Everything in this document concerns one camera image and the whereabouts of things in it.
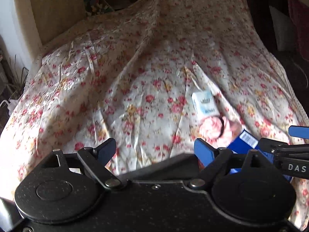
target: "floral tablecloth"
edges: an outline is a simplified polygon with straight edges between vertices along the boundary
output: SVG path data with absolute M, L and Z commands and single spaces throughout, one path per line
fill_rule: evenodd
M 308 117 L 246 0 L 139 0 L 78 23 L 46 50 L 0 138 L 1 197 L 13 199 L 55 148 L 73 153 L 113 137 L 107 167 L 116 175 L 192 153 L 199 123 L 191 95 L 206 88 L 222 115 L 257 138 L 304 143 L 287 130 Z M 300 227 L 307 181 L 294 184 L 291 219 Z

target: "dark red cloth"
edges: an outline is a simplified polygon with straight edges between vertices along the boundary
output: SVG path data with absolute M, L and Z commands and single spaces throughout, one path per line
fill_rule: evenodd
M 297 31 L 297 49 L 309 61 L 309 7 L 299 0 L 289 0 L 289 15 Z

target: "pink scrunchie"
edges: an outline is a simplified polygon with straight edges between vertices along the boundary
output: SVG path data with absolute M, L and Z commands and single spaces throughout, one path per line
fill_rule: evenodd
M 230 121 L 227 117 L 223 116 L 223 132 L 222 121 L 219 117 L 208 117 L 200 126 L 200 135 L 202 135 L 206 142 L 217 142 L 217 147 L 227 147 L 241 132 L 241 124 Z

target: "white and blue package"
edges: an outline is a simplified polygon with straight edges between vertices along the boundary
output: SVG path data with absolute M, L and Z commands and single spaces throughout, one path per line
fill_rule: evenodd
M 258 140 L 254 138 L 246 130 L 243 130 L 242 133 L 230 144 L 228 148 L 231 149 L 234 153 L 247 154 L 250 149 L 257 149 L 261 152 L 271 163 L 273 163 L 273 154 L 266 153 L 262 151 L 258 146 Z M 231 169 L 231 173 L 240 172 L 240 168 Z M 284 175 L 284 177 L 290 181 L 291 176 Z

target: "white barcode label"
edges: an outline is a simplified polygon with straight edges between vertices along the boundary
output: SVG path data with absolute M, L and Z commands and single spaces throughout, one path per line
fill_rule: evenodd
M 257 146 L 257 144 L 259 143 L 258 140 L 256 138 L 254 138 L 253 136 L 251 136 L 249 133 L 247 133 L 246 131 L 243 131 L 243 133 L 241 135 L 239 135 L 239 138 L 241 140 L 243 140 L 244 142 L 246 142 L 250 147 L 255 148 Z

